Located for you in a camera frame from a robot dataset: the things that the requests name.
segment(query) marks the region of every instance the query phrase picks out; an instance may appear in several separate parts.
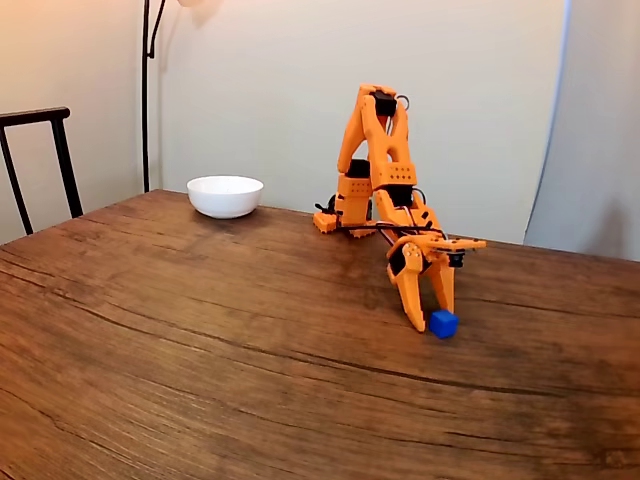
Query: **floor lamp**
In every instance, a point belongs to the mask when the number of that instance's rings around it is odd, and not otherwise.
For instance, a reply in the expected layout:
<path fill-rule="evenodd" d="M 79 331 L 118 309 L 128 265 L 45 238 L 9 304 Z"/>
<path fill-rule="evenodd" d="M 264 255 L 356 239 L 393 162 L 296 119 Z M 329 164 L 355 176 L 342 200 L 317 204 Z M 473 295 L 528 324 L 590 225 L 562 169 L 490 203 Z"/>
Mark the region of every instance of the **floor lamp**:
<path fill-rule="evenodd" d="M 160 20 L 164 12 L 166 0 L 162 0 L 158 10 L 156 23 L 151 34 L 151 45 L 149 45 L 150 26 L 150 0 L 144 0 L 144 19 L 142 24 L 142 176 L 144 180 L 144 191 L 149 191 L 149 59 L 156 56 L 156 36 L 160 27 Z M 200 3 L 200 0 L 178 0 L 183 7 L 191 7 Z"/>

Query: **wood grain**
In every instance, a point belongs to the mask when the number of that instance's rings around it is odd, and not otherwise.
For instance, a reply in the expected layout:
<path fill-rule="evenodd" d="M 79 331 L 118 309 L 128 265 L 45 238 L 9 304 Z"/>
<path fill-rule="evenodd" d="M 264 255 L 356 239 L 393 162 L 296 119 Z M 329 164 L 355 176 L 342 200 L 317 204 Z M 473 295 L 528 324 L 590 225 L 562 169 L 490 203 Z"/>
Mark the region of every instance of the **wood grain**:
<path fill-rule="evenodd" d="M 385 249 L 163 191 L 0 247 L 0 479 L 640 478 L 639 264 L 492 244 L 440 341 Z"/>

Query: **wall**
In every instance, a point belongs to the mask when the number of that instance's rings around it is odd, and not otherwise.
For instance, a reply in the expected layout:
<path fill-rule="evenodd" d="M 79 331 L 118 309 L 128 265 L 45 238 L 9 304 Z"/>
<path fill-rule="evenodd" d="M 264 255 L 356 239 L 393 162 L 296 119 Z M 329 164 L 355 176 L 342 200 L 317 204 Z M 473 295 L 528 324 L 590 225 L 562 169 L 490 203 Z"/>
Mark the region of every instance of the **wall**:
<path fill-rule="evenodd" d="M 85 211 L 137 194 L 142 2 L 0 0 L 0 12 L 0 111 L 71 109 L 65 125 Z M 34 228 L 68 219 L 50 127 L 7 136 Z M 2 162 L 0 244 L 22 235 Z"/>
<path fill-rule="evenodd" d="M 640 3 L 573 2 L 526 243 L 640 260 Z"/>
<path fill-rule="evenodd" d="M 558 0 L 204 0 L 167 4 L 160 75 L 166 188 L 235 173 L 269 205 L 335 192 L 358 85 L 411 98 L 420 186 L 450 231 L 522 242 L 561 50 Z"/>

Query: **chair backrest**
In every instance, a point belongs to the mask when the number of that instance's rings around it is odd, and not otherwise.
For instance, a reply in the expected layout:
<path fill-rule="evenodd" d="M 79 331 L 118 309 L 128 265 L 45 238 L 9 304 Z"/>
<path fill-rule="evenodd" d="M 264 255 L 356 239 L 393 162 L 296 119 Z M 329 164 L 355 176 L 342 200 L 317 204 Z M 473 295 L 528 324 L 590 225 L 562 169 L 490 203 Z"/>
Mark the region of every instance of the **chair backrest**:
<path fill-rule="evenodd" d="M 27 235 L 31 235 L 33 233 L 33 228 L 31 227 L 31 221 L 27 214 L 27 207 L 25 206 L 24 199 L 22 198 L 22 192 L 20 191 L 20 185 L 18 184 L 18 177 L 16 176 L 16 170 L 13 166 L 11 153 L 9 152 L 9 142 L 7 141 L 5 128 L 31 123 L 51 122 L 53 140 L 56 145 L 56 153 L 58 154 L 58 163 L 60 164 L 60 174 L 62 175 L 62 183 L 64 184 L 65 193 L 67 194 L 69 211 L 71 212 L 71 216 L 75 218 L 82 215 L 82 205 L 80 204 L 80 196 L 78 195 L 76 179 L 73 176 L 73 167 L 71 166 L 71 155 L 69 154 L 69 145 L 67 145 L 67 136 L 64 133 L 64 119 L 69 118 L 70 115 L 71 111 L 66 107 L 0 114 L 0 147 L 2 147 L 4 163 L 7 166 L 7 173 L 9 174 L 9 181 L 11 182 L 11 188 L 13 189 L 13 196 L 16 199 L 20 218 L 22 219 L 22 224 L 24 225 L 24 230 Z"/>

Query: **robotic arm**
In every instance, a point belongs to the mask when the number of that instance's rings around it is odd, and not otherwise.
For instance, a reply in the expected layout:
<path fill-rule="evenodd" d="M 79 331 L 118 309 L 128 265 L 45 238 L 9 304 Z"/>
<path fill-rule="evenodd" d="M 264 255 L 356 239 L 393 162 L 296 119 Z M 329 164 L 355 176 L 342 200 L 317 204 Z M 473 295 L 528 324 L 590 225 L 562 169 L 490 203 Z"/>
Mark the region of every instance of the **robotic arm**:
<path fill-rule="evenodd" d="M 396 92 L 378 85 L 361 85 L 338 158 L 338 191 L 328 208 L 314 214 L 322 233 L 342 229 L 355 237 L 379 231 L 391 244 L 387 274 L 398 287 L 404 311 L 413 326 L 426 328 L 418 279 L 430 278 L 442 310 L 453 314 L 454 271 L 462 267 L 469 249 L 486 242 L 449 239 L 433 209 L 415 195 L 415 166 L 409 154 L 407 111 Z M 391 122 L 390 133 L 386 128 Z M 367 142 L 367 160 L 353 159 Z M 371 220 L 371 198 L 381 221 Z"/>

